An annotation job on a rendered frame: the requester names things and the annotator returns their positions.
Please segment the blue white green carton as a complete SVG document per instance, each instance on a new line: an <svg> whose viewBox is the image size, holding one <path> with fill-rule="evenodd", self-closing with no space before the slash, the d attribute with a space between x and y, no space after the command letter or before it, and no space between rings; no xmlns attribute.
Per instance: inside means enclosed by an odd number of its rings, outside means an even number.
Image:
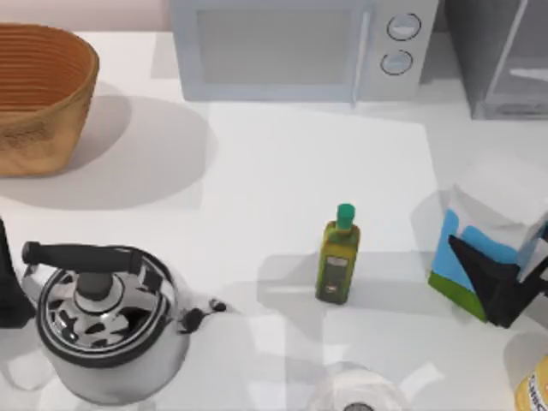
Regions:
<svg viewBox="0 0 548 411"><path fill-rule="evenodd" d="M548 170L519 158L471 164L450 190L428 278L431 287L485 323L491 323L448 243L454 235L490 258L529 275L539 242L548 243Z"/></svg>

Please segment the yellow can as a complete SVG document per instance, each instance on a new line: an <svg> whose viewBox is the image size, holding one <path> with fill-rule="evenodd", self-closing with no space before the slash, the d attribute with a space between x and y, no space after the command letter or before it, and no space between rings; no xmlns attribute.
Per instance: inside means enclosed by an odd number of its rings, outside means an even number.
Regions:
<svg viewBox="0 0 548 411"><path fill-rule="evenodd" d="M548 411L548 355L518 385L515 411Z"/></svg>

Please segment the green bottle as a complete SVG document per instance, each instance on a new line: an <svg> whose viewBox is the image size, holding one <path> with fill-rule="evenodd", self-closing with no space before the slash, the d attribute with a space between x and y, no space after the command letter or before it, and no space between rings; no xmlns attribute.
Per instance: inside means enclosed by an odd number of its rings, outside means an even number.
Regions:
<svg viewBox="0 0 548 411"><path fill-rule="evenodd" d="M354 224L355 207L337 206L336 219L326 224L319 253L315 297L343 305L348 300L360 245L360 228Z"/></svg>

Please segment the grey cabinet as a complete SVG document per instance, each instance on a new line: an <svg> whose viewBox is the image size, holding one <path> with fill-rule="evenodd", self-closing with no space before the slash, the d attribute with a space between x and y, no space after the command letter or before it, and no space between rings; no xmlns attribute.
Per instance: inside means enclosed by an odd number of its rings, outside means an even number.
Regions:
<svg viewBox="0 0 548 411"><path fill-rule="evenodd" d="M548 0L445 0L474 120L548 120Z"/></svg>

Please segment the round microwave knob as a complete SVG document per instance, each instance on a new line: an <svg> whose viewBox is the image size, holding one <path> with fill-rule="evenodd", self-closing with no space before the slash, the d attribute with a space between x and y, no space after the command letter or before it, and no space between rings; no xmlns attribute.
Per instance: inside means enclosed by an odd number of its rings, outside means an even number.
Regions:
<svg viewBox="0 0 548 411"><path fill-rule="evenodd" d="M405 50L391 51L383 55L380 68L389 76L399 76L407 73L414 65L412 54Z"/></svg>
<svg viewBox="0 0 548 411"><path fill-rule="evenodd" d="M420 18L413 13L396 15L387 25L389 37L395 41L408 41L413 39L421 29Z"/></svg>

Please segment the pale microwave oven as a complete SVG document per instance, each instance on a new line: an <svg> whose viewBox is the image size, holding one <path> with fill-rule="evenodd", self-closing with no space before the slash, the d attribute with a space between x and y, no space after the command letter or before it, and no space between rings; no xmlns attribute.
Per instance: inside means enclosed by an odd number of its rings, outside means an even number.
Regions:
<svg viewBox="0 0 548 411"><path fill-rule="evenodd" d="M368 0L370 21L366 55L361 72L359 102L404 100L414 95L426 58L439 0ZM420 32L408 41L395 41L387 33L390 19L396 15L416 14L421 20ZM405 50L414 58L413 67L405 74L389 76L380 68L384 54Z"/></svg>

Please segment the microwave oven door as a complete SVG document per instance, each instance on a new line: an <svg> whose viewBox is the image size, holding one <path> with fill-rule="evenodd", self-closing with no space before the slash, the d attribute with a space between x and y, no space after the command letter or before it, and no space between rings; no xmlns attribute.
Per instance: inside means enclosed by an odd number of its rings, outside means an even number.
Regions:
<svg viewBox="0 0 548 411"><path fill-rule="evenodd" d="M368 0L169 0L191 101L354 102Z"/></svg>

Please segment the brown woven basket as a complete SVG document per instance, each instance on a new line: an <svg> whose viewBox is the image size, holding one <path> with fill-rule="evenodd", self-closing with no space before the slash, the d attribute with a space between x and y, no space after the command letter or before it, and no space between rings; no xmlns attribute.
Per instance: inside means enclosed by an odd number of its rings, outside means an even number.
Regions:
<svg viewBox="0 0 548 411"><path fill-rule="evenodd" d="M78 35L0 22L0 177L55 174L69 163L98 72L98 53Z"/></svg>

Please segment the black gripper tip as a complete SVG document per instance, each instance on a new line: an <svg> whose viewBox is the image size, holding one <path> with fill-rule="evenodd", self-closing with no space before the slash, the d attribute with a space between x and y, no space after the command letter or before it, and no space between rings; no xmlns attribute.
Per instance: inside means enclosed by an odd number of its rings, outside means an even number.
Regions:
<svg viewBox="0 0 548 411"><path fill-rule="evenodd" d="M35 317L35 308L15 274L8 238L0 218L0 329L22 329Z"/></svg>

